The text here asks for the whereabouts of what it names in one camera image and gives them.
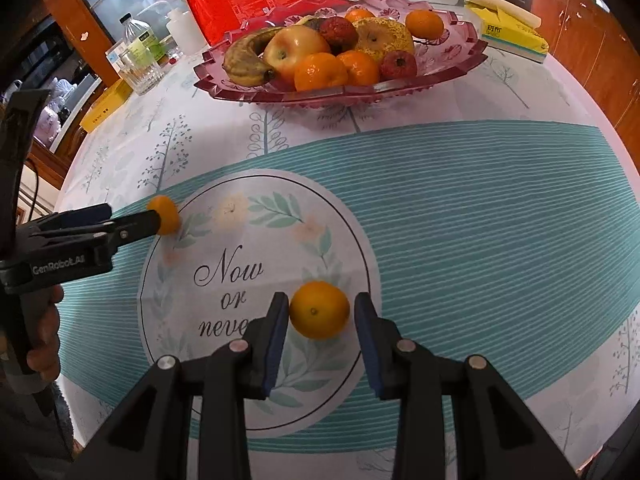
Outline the person's left hand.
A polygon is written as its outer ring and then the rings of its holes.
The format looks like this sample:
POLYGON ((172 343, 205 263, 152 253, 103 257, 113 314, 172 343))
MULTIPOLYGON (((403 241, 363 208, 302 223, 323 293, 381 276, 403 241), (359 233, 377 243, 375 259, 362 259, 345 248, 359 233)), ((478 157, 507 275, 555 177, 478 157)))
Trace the person's left hand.
POLYGON ((54 382, 61 373, 60 357, 60 314, 58 304, 64 298, 64 290, 61 285, 55 285, 49 290, 47 307, 36 325, 36 338, 34 348, 28 352, 28 366, 40 375, 46 383, 54 382))

